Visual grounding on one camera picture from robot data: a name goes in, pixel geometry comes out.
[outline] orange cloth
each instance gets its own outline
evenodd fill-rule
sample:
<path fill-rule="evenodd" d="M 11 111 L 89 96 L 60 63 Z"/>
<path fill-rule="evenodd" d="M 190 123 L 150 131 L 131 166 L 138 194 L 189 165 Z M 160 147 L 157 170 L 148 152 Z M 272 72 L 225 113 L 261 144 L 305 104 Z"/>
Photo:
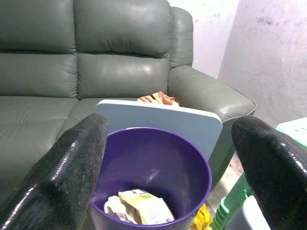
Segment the orange cloth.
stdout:
<path fill-rule="evenodd" d="M 169 97 L 166 94 L 162 93 L 161 91 L 155 92 L 148 96 L 140 97 L 137 101 L 179 106 L 179 104 L 175 101 L 174 97 Z"/>

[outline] yellow bag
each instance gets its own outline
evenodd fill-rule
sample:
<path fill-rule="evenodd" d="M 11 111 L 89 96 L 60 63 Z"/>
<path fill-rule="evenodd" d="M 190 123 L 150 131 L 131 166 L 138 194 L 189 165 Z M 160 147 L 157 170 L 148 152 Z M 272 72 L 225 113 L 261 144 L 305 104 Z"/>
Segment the yellow bag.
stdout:
<path fill-rule="evenodd" d="M 196 227 L 197 230 L 209 230 L 210 229 L 209 226 L 212 223 L 212 221 L 213 218 L 210 215 L 207 206 L 203 204 L 193 221 L 192 227 L 194 228 Z"/>

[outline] white object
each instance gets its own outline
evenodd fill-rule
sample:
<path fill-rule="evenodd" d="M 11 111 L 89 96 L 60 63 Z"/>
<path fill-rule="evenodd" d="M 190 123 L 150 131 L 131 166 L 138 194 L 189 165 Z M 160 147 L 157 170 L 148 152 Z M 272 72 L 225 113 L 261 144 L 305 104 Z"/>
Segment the white object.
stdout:
<path fill-rule="evenodd" d="M 97 104 L 96 112 L 107 119 L 109 133 L 131 127 L 160 128 L 185 138 L 206 160 L 222 131 L 216 114 L 185 107 L 106 99 Z"/>
<path fill-rule="evenodd" d="M 104 205 L 105 213 L 114 216 L 124 222 L 136 224 L 134 219 L 127 214 L 126 207 L 120 202 L 118 196 L 110 196 Z"/>
<path fill-rule="evenodd" d="M 225 230 L 271 230 L 253 195 L 229 221 Z"/>

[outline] trash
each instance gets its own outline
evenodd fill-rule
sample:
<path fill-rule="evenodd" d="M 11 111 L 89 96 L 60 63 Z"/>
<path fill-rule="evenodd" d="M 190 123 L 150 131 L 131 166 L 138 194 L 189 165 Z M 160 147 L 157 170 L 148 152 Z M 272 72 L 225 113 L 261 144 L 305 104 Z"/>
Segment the trash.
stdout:
<path fill-rule="evenodd" d="M 111 196 L 104 205 L 105 213 L 124 222 L 136 224 L 134 219 L 127 214 L 126 207 L 120 202 L 118 196 Z"/>
<path fill-rule="evenodd" d="M 197 229 L 197 230 L 209 230 L 210 224 L 212 223 L 213 218 L 211 214 L 209 213 L 209 210 L 206 206 L 206 204 L 203 204 L 201 208 L 199 209 L 193 224 L 191 226 L 191 229 Z"/>
<path fill-rule="evenodd" d="M 144 190 L 119 192 L 118 196 L 109 197 L 105 203 L 105 212 L 122 221 L 153 225 L 174 220 L 164 200 Z"/>

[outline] sofa backrest cushion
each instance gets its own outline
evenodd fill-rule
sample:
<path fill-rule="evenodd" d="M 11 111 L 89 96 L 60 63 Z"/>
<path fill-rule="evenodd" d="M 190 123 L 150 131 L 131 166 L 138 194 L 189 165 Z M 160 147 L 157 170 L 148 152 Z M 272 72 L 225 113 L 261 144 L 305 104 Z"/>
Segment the sofa backrest cushion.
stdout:
<path fill-rule="evenodd" d="M 166 0 L 75 0 L 78 96 L 167 90 L 172 15 Z"/>
<path fill-rule="evenodd" d="M 0 95 L 76 97 L 72 0 L 0 1 Z"/>
<path fill-rule="evenodd" d="M 140 97 L 193 60 L 191 15 L 166 0 L 3 0 L 0 17 L 0 95 Z"/>

